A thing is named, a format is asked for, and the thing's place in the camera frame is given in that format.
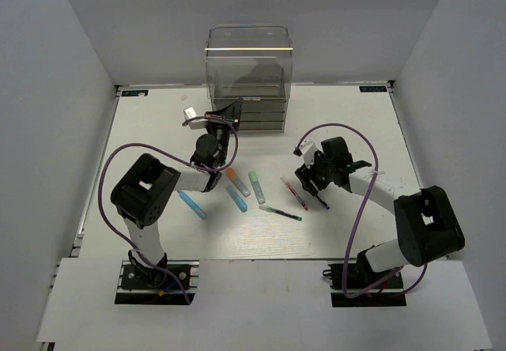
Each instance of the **black label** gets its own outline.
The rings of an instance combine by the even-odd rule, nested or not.
[[[123,90],[121,96],[147,96],[149,90]]]
[[[386,92],[385,86],[359,86],[361,92]]]

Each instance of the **blue marker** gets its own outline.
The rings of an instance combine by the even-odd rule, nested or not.
[[[232,197],[232,199],[236,203],[237,207],[240,209],[240,211],[242,211],[243,213],[246,213],[247,212],[246,202],[237,194],[234,187],[232,185],[228,185],[226,187],[226,189],[227,189],[227,192],[230,195],[230,197]]]
[[[202,219],[207,218],[207,215],[206,215],[206,213],[204,213],[204,210],[202,210],[200,207],[198,207],[198,205],[195,202],[193,202],[193,199],[191,199],[188,196],[188,194],[186,194],[184,191],[180,191],[179,196],[183,199],[183,201],[185,201],[187,203],[187,205],[189,205],[191,207],[191,209],[193,211],[195,211],[195,213],[199,217],[201,217]]]

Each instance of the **marker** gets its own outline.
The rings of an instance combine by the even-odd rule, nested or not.
[[[292,194],[295,196],[295,198],[297,198],[297,201],[302,205],[302,207],[304,207],[304,210],[308,211],[309,210],[308,205],[306,205],[304,203],[304,201],[302,201],[302,198],[297,194],[295,189],[293,189],[293,186],[290,185],[290,183],[286,180],[286,178],[284,176],[282,176],[279,179],[285,184],[285,186],[288,188],[288,190],[292,192]]]
[[[263,195],[262,188],[260,187],[259,178],[256,176],[255,171],[251,171],[247,174],[250,178],[251,185],[253,186],[253,191],[255,192],[256,200],[258,203],[266,203],[266,198]]]
[[[242,211],[243,213],[246,213],[247,212],[246,202],[237,194],[234,187],[232,185],[228,185],[225,189],[227,190],[230,197],[232,197],[239,210]]]
[[[200,207],[198,207],[198,205],[193,201],[193,199],[191,199],[188,194],[186,194],[184,191],[180,191],[179,192],[179,196],[183,199],[183,201],[185,201],[185,203],[187,205],[190,206],[190,208],[195,211],[195,213],[201,217],[201,219],[206,219],[207,218],[207,214],[204,212],[204,210],[202,210]]]
[[[270,207],[267,205],[260,205],[259,209],[266,211],[267,213],[276,213],[276,214],[282,215],[283,217],[292,218],[292,219],[295,219],[296,221],[299,221],[299,222],[302,221],[302,218],[298,217],[297,215],[286,213],[285,211],[278,210],[278,209],[275,209],[274,207]]]
[[[330,209],[330,206],[327,205],[327,203],[325,201],[323,201],[320,197],[318,197],[317,195],[315,196],[317,200],[319,200],[322,205],[325,206],[325,209],[329,210]]]
[[[227,177],[232,183],[236,186],[236,188],[243,194],[244,197],[247,197],[251,194],[250,190],[244,185],[243,180],[239,178],[236,171],[232,168],[227,168],[226,170]]]

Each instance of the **wall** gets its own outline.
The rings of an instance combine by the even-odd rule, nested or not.
[[[0,348],[32,350],[115,90],[67,0],[0,7]]]
[[[205,82],[220,23],[288,26],[294,81],[397,77],[438,0],[70,0],[113,82]]]
[[[506,349],[506,0],[440,0],[396,82],[424,185],[444,187],[494,349]]]

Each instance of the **clear plastic container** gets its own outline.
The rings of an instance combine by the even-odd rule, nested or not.
[[[240,130],[283,130],[293,47],[276,25],[220,25],[206,44],[207,92],[217,110],[244,98]]]

